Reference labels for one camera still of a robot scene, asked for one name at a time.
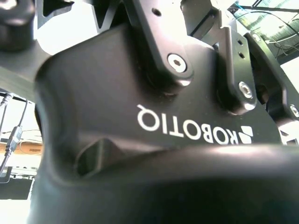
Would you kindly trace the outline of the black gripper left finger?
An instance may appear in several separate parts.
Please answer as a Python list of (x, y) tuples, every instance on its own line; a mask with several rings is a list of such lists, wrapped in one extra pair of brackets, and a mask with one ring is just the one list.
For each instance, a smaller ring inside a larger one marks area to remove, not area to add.
[(109, 93), (137, 83), (177, 93), (194, 77), (179, 2), (86, 0), (97, 34), (54, 55), (37, 31), (73, 0), (0, 3), (0, 89), (5, 93)]

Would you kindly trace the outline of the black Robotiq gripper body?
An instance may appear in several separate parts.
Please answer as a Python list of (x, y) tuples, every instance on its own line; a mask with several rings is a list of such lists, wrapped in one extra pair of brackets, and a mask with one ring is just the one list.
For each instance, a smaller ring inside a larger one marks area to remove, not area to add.
[(299, 148), (257, 103), (219, 103), (215, 52), (188, 38), (195, 76), (153, 87), (127, 24), (49, 58), (36, 76), (44, 152), (30, 224), (296, 224)]

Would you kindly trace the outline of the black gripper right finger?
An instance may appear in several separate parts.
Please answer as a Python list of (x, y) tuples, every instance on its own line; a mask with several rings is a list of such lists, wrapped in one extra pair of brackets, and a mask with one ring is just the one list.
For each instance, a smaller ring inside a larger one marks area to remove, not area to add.
[(231, 114), (265, 106), (276, 123), (299, 119), (299, 94), (265, 41), (254, 32), (240, 34), (228, 5), (217, 0), (181, 2), (187, 33), (217, 54), (217, 94)]

